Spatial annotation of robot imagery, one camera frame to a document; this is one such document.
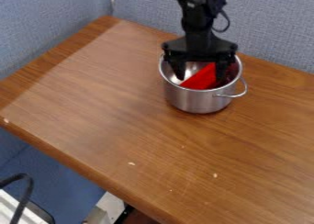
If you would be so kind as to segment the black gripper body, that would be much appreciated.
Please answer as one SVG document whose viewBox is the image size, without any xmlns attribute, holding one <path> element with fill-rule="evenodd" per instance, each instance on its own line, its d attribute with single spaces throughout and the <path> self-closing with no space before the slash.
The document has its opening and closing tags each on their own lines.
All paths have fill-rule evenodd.
<svg viewBox="0 0 314 224">
<path fill-rule="evenodd" d="M 235 62 L 237 45 L 218 38 L 210 28 L 184 28 L 184 36 L 161 44 L 168 62 Z"/>
</svg>

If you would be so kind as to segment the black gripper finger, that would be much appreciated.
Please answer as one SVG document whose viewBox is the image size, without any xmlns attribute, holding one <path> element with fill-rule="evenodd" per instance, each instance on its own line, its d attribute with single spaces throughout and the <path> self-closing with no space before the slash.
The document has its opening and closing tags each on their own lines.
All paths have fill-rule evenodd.
<svg viewBox="0 0 314 224">
<path fill-rule="evenodd" d="M 225 75 L 228 63 L 225 61 L 216 62 L 216 80 L 220 81 Z"/>
<path fill-rule="evenodd" d="M 185 62 L 184 61 L 172 61 L 170 63 L 172 71 L 176 78 L 182 81 L 185 78 Z"/>
</svg>

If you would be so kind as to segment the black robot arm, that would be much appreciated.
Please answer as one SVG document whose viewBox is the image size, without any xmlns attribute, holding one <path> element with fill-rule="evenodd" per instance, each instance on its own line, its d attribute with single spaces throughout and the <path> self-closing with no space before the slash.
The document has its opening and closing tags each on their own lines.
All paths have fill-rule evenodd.
<svg viewBox="0 0 314 224">
<path fill-rule="evenodd" d="M 237 45 L 218 38 L 231 25 L 223 11 L 227 0 L 176 0 L 181 8 L 181 28 L 185 35 L 161 44 L 164 61 L 178 80 L 185 77 L 186 62 L 212 62 L 220 80 L 231 63 L 235 63 Z"/>
</svg>

